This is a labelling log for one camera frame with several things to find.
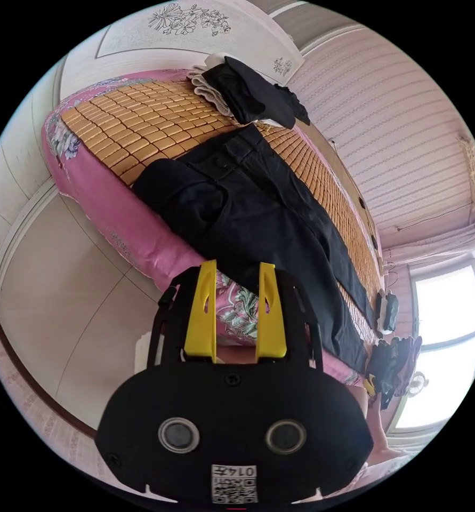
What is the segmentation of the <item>person's right hand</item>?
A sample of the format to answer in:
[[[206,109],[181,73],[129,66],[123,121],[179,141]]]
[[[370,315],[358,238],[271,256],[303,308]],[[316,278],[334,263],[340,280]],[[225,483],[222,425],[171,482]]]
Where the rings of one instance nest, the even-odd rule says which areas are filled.
[[[403,365],[398,372],[399,383],[394,396],[403,397],[406,395],[415,372],[422,344],[423,339],[421,336],[417,336],[416,338],[408,336],[406,338],[401,338],[398,342],[398,348],[401,349],[400,354]]]

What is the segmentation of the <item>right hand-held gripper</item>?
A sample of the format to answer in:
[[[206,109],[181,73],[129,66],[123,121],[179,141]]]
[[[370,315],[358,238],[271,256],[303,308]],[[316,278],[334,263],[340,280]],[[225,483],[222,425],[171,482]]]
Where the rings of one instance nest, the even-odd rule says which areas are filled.
[[[364,388],[373,401],[377,399],[378,395],[381,396],[381,410],[388,408],[399,383],[398,372],[403,365],[401,362],[401,349],[398,348],[400,339],[399,337],[394,337],[390,343],[381,339],[373,347],[366,368]]]

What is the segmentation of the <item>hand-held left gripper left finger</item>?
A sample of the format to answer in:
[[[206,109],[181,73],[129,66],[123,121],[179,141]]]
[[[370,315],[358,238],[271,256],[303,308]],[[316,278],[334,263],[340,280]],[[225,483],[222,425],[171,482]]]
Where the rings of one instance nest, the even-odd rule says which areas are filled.
[[[202,263],[199,268],[184,343],[188,357],[218,361],[216,343],[216,261]]]

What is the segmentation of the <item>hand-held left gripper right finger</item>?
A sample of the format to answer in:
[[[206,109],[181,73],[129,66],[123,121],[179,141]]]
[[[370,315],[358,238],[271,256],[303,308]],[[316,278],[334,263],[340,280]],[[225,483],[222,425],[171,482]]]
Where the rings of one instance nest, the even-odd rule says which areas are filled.
[[[282,359],[287,353],[275,265],[260,263],[255,360]]]

